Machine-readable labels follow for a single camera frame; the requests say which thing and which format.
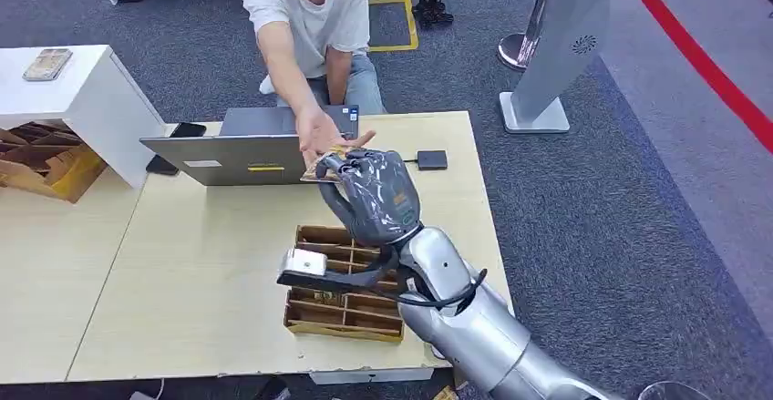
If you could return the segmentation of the person's right hand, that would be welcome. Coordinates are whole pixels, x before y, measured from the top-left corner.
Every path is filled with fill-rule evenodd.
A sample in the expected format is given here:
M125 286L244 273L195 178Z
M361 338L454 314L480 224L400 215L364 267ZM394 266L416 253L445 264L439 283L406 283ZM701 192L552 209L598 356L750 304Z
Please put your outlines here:
M335 146L362 148L375 135L368 130L362 136L345 139L334 121L319 107L303 108L295 112L295 126L304 163L309 169L320 155Z

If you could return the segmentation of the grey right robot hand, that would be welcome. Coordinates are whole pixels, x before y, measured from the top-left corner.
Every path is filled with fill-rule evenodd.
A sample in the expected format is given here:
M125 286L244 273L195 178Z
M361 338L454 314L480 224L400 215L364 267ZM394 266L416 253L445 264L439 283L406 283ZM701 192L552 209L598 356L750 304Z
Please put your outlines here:
M362 244L400 244L423 228L420 199L404 160L395 151L352 149L323 155L314 174L337 176L319 190L333 214Z

